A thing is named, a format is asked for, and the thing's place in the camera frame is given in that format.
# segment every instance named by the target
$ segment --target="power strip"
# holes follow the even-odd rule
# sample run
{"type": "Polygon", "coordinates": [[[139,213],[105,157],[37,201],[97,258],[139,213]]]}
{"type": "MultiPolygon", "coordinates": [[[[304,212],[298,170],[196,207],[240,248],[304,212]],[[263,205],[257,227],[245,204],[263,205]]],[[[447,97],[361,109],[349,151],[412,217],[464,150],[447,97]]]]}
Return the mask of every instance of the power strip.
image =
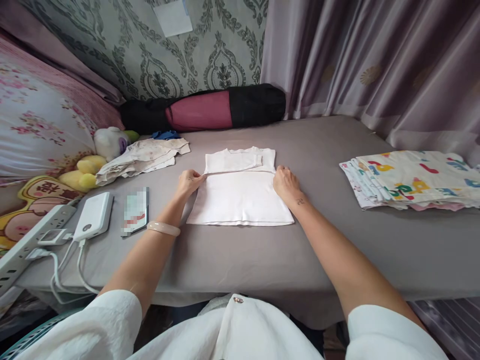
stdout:
{"type": "Polygon", "coordinates": [[[75,211],[77,208],[70,205],[55,206],[0,258],[0,296],[7,292],[30,264],[26,260],[27,255],[38,246],[42,236],[49,230],[63,227],[75,211]]]}

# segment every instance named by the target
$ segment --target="baby clothes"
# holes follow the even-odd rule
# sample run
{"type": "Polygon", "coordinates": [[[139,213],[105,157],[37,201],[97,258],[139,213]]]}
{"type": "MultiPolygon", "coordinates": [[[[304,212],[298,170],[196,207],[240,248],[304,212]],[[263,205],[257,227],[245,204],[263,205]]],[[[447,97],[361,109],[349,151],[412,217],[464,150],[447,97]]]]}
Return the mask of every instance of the baby clothes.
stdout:
{"type": "Polygon", "coordinates": [[[275,150],[251,147],[205,155],[206,180],[187,224],[280,226],[293,224],[273,187],[275,150]]]}
{"type": "Polygon", "coordinates": [[[480,208],[480,174],[453,153],[393,151],[340,164],[362,209],[480,208]]]}
{"type": "Polygon", "coordinates": [[[104,165],[96,174],[96,184],[103,186],[118,177],[129,178],[175,165],[176,154],[190,152],[189,142],[184,138],[155,140],[148,138],[134,142],[119,157],[104,165]]]}

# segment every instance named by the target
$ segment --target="yellow plush toy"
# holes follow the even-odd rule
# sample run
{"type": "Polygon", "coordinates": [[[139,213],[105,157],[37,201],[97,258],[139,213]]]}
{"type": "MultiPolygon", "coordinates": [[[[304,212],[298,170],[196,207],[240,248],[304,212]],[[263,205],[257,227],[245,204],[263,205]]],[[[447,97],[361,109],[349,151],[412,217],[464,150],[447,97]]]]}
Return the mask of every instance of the yellow plush toy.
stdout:
{"type": "Polygon", "coordinates": [[[99,172],[107,160],[100,155],[85,156],[76,163],[78,170],[69,171],[60,175],[58,180],[82,193],[98,188],[95,184],[95,174],[99,172]]]}

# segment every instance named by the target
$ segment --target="yoga mat bag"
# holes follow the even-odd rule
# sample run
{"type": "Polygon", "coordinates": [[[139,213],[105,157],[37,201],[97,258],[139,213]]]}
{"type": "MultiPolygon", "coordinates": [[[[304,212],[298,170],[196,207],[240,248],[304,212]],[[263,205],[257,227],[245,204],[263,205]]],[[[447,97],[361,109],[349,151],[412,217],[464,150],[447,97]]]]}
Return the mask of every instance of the yoga mat bag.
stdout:
{"type": "Polygon", "coordinates": [[[267,83],[173,99],[129,100],[120,106],[125,129],[140,135],[262,126],[282,120],[284,113],[284,92],[267,83]]]}

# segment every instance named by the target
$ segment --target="damask wallpaper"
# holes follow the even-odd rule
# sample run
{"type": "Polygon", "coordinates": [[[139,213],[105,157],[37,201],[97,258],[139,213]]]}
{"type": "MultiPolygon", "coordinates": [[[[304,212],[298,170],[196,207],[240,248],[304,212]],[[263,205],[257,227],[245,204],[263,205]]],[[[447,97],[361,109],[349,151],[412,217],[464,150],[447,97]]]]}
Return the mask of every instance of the damask wallpaper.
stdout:
{"type": "Polygon", "coordinates": [[[152,6],[172,0],[21,0],[127,99],[258,84],[268,0],[186,0],[193,31],[165,37],[152,6]]]}

